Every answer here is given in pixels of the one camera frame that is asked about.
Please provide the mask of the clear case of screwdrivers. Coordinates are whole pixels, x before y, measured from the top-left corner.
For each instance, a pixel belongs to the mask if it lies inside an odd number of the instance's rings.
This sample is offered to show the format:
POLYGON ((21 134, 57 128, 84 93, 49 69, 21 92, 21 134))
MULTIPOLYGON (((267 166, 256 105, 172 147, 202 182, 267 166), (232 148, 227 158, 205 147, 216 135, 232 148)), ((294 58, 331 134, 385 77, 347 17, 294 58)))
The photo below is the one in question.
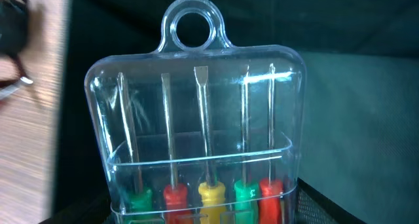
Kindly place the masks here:
POLYGON ((84 89, 117 223, 295 223, 306 65, 237 47, 209 0, 176 0, 147 54, 84 89))

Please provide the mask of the dark green lidded box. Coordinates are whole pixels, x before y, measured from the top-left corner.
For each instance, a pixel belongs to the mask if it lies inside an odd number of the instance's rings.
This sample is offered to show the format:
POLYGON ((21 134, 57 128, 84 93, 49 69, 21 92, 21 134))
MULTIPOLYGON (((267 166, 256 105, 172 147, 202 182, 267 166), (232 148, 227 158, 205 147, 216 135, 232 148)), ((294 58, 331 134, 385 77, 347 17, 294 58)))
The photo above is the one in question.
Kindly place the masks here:
MULTIPOLYGON (((72 0, 52 213, 106 189, 83 81, 160 42, 175 0, 72 0)), ((238 46, 307 65, 299 176, 366 223, 418 222, 418 0, 210 0, 238 46)))

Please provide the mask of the black red handled screwdriver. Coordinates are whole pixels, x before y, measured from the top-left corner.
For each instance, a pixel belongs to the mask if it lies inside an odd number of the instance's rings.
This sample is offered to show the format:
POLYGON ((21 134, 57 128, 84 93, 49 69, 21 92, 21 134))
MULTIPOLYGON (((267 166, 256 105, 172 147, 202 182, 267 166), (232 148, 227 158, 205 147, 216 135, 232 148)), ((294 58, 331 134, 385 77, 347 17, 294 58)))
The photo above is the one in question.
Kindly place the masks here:
POLYGON ((27 74, 25 67, 18 56, 10 56, 16 67, 18 76, 15 79, 1 80, 1 101, 15 93, 21 86, 33 84, 32 78, 27 74))

